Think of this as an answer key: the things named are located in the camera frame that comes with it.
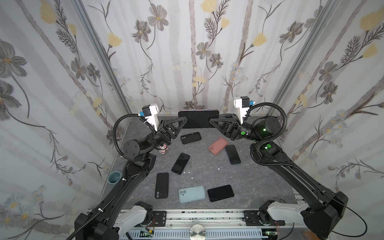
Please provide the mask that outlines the pink phone case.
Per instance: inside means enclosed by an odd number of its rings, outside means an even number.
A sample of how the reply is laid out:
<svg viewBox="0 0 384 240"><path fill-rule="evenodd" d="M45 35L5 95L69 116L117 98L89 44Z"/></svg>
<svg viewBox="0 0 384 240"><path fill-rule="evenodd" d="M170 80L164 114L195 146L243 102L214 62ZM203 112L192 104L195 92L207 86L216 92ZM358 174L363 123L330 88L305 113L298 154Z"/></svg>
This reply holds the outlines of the pink phone case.
<svg viewBox="0 0 384 240"><path fill-rule="evenodd" d="M224 139L224 138L219 138L217 141L215 141L213 144L211 144L208 149L209 151L214 154L214 155L217 155L221 150L223 150L227 145L229 144L229 142Z"/></svg>

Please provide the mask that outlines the blue-edged phone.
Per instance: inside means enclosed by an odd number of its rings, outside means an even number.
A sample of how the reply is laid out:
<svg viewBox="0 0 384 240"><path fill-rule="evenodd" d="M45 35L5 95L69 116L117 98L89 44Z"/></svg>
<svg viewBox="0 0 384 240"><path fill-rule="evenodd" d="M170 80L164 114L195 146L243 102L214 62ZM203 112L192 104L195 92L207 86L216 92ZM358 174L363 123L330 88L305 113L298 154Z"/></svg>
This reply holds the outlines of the blue-edged phone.
<svg viewBox="0 0 384 240"><path fill-rule="evenodd" d="M237 165L241 163L241 159L235 145L227 145L225 150L231 165Z"/></svg>
<svg viewBox="0 0 384 240"><path fill-rule="evenodd" d="M176 173L178 175L181 175L182 172L184 171L184 168L186 167L188 161L190 159L190 155L187 155L185 153L181 153L177 159L177 161L175 162L175 164L173 165L171 171L173 173Z"/></svg>

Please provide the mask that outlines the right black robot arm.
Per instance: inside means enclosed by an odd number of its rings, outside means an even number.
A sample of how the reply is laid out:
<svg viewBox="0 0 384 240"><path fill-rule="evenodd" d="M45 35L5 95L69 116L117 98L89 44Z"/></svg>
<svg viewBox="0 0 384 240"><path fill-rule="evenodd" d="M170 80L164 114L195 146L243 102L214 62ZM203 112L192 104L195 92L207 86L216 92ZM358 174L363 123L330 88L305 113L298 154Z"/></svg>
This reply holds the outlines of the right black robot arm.
<svg viewBox="0 0 384 240"><path fill-rule="evenodd" d="M281 120L274 116L261 117L249 124L247 119L254 109L269 106L276 109ZM305 200L306 205L281 204L276 201L267 201L259 210L265 212L273 221L288 221L305 225L319 239L326 240L334 231L337 223L348 209L348 197L342 193L334 193L313 179L298 165L296 165L274 143L285 131L288 123L287 114L278 105L264 102L251 106L242 121L236 114L223 114L211 118L210 124L223 136L232 141L247 139L250 145L250 157L261 166L268 167L282 177Z"/></svg>

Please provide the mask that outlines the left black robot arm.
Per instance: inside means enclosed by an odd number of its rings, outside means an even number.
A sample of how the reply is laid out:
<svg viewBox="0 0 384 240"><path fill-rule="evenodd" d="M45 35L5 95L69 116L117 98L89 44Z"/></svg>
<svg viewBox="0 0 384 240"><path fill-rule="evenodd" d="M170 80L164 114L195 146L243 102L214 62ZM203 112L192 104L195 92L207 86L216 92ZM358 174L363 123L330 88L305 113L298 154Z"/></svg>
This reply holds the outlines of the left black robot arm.
<svg viewBox="0 0 384 240"><path fill-rule="evenodd" d="M119 231L122 229L116 226L118 215L137 186L153 169L156 156L151 154L151 151L163 145L169 146L187 122L185 117L161 121L159 128L155 130L145 117L139 114L124 115L113 127L114 143L117 142L117 127L126 118L139 118L151 132L141 139L128 140L121 147L115 146L118 154L126 160L122 177L89 214L80 214L76 218L75 230L68 236L69 240L118 240Z"/></svg>

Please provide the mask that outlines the black phone case far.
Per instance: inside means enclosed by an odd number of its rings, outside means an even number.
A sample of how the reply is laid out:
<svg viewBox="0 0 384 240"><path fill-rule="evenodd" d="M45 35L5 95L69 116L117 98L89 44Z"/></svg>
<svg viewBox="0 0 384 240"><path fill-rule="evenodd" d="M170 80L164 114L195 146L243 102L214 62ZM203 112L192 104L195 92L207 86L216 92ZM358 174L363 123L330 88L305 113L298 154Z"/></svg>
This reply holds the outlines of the black phone case far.
<svg viewBox="0 0 384 240"><path fill-rule="evenodd" d="M201 134L199 132L190 133L190 134L186 134L186 135L181 136L181 142L183 145L197 142L200 140L202 140L202 137L201 137Z"/></svg>

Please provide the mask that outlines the black phone case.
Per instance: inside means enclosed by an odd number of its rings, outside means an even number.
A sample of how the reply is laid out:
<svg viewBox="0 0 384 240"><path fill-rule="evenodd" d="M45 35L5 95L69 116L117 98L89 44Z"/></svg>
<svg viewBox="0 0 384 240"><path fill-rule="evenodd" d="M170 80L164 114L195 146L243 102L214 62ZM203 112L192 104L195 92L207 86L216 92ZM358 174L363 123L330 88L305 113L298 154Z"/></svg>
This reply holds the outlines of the black phone case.
<svg viewBox="0 0 384 240"><path fill-rule="evenodd" d="M158 173L156 178L155 198L166 199L169 196L169 173Z"/></svg>
<svg viewBox="0 0 384 240"><path fill-rule="evenodd" d="M183 145L197 142L200 140L202 140L202 137L201 137L201 134L199 132L190 133L190 134L186 134L186 135L181 136L181 142Z"/></svg>

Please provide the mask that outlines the black phone case near left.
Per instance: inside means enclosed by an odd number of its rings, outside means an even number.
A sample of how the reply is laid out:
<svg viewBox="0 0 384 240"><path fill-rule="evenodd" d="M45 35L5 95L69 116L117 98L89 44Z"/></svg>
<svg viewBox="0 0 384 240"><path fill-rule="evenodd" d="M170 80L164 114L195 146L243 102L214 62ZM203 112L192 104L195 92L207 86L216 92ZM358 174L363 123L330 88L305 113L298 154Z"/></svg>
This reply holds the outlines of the black phone case near left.
<svg viewBox="0 0 384 240"><path fill-rule="evenodd" d="M169 173L158 173L156 178L155 198L166 199L169 196Z"/></svg>

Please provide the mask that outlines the black phone near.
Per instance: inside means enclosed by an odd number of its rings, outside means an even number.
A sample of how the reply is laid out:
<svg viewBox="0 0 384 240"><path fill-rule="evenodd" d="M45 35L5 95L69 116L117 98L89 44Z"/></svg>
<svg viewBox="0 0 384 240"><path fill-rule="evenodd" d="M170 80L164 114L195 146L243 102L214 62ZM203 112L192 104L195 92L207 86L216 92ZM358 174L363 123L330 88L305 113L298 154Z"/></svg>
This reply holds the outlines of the black phone near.
<svg viewBox="0 0 384 240"><path fill-rule="evenodd" d="M235 196L231 185L225 185L208 190L210 202L217 202Z"/></svg>

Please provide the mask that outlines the light blue phone case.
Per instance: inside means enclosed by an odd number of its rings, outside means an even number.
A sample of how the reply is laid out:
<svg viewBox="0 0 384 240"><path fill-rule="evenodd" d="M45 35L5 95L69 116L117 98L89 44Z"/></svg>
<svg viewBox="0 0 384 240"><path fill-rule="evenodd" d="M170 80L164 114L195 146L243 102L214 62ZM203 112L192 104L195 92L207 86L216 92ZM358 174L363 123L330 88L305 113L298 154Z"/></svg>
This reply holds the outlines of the light blue phone case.
<svg viewBox="0 0 384 240"><path fill-rule="evenodd" d="M180 189L178 193L179 193L179 201L182 204L199 201L206 198L204 186L196 186L196 187Z"/></svg>

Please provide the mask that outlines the small pink figurine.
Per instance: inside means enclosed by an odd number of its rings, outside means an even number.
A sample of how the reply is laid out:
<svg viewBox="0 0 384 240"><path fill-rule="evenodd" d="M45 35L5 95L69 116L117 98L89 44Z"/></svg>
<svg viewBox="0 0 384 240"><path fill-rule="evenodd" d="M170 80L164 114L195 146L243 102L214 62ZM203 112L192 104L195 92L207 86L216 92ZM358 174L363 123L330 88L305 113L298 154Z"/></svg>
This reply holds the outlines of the small pink figurine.
<svg viewBox="0 0 384 240"><path fill-rule="evenodd" d="M166 144L159 146L159 153L160 154L165 154L165 152L168 150L168 146Z"/></svg>

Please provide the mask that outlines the teal ceramic cup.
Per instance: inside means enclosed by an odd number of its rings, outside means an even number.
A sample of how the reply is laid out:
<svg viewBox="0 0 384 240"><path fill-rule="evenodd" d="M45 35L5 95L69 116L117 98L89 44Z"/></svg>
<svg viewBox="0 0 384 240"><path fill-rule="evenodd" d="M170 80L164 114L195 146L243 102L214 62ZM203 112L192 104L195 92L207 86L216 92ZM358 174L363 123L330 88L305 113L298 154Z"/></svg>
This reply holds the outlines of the teal ceramic cup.
<svg viewBox="0 0 384 240"><path fill-rule="evenodd" d="M110 185L115 185L119 182L121 178L122 178L121 172L113 171L112 173L109 174L107 181Z"/></svg>

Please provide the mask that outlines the black mounting plate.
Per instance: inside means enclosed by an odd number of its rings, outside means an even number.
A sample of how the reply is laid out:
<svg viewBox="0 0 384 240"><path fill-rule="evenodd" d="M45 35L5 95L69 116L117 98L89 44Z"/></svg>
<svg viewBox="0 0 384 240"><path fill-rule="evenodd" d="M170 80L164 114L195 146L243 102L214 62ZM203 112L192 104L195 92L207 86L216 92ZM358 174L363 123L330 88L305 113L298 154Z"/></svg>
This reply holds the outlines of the black mounting plate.
<svg viewBox="0 0 384 240"><path fill-rule="evenodd" d="M167 220L166 211L153 211L150 227L165 227Z"/></svg>
<svg viewBox="0 0 384 240"><path fill-rule="evenodd" d="M248 227L254 226L285 226L285 221L275 221L266 211L248 210L243 211L243 221Z"/></svg>

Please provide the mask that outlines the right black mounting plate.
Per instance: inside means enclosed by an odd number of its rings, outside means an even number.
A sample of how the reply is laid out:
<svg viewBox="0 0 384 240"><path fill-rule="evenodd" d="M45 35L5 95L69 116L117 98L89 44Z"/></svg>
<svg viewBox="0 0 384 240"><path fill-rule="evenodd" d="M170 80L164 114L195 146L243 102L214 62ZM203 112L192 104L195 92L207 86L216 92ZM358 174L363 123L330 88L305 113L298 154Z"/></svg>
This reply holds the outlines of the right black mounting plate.
<svg viewBox="0 0 384 240"><path fill-rule="evenodd" d="M243 221L248 227L254 226L285 226L285 221L275 221L266 211L248 210L243 211Z"/></svg>

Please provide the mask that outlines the round silver knob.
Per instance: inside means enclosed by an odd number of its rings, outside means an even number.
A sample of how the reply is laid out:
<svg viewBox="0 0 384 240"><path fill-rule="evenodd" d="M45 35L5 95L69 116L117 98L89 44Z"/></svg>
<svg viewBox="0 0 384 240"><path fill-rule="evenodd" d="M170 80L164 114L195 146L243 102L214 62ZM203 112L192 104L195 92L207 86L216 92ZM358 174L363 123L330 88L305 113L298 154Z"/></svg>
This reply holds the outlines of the round silver knob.
<svg viewBox="0 0 384 240"><path fill-rule="evenodd" d="M189 238L190 240L206 240L206 229L200 224L193 225L189 230Z"/></svg>

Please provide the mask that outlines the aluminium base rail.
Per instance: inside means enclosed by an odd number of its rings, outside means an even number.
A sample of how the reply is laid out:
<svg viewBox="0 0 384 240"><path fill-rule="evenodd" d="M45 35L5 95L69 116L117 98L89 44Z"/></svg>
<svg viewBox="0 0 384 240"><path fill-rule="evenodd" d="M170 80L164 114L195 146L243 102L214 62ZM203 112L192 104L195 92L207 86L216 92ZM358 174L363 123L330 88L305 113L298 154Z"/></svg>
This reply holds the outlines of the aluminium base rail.
<svg viewBox="0 0 384 240"><path fill-rule="evenodd" d="M147 212L142 207L134 207L131 210L122 210L118 215L116 226L121 227L120 237L131 230L143 230L153 234L160 229L190 229L195 224L204 226L205 229L261 229L268 239L259 240L316 240L317 237L304 225L285 221L285 226L254 226L248 227L243 221L243 209L166 209L154 210L166 211L167 220L165 227L150 227L140 225Z"/></svg>

